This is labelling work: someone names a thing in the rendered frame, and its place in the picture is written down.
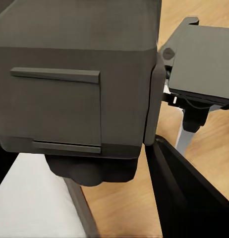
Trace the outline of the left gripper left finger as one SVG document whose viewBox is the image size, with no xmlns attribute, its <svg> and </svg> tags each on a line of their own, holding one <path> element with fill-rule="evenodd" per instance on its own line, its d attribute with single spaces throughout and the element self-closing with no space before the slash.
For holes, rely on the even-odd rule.
<svg viewBox="0 0 229 238">
<path fill-rule="evenodd" d="M 18 157 L 19 153 L 6 152 L 0 144 L 0 185 Z"/>
</svg>

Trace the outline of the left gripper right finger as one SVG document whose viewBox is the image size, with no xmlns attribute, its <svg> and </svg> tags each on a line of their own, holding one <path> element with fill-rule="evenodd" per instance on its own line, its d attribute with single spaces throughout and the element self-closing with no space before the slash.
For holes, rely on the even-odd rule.
<svg viewBox="0 0 229 238">
<path fill-rule="evenodd" d="M 145 152 L 163 238 L 229 238 L 229 200 L 164 137 Z"/>
</svg>

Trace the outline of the digital camera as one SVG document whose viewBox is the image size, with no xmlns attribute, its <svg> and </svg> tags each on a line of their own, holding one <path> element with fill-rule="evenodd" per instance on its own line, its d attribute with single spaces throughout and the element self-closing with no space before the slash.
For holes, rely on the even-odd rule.
<svg viewBox="0 0 229 238">
<path fill-rule="evenodd" d="M 92 187 L 134 179 L 166 81 L 162 0 L 0 0 L 0 144 Z"/>
</svg>

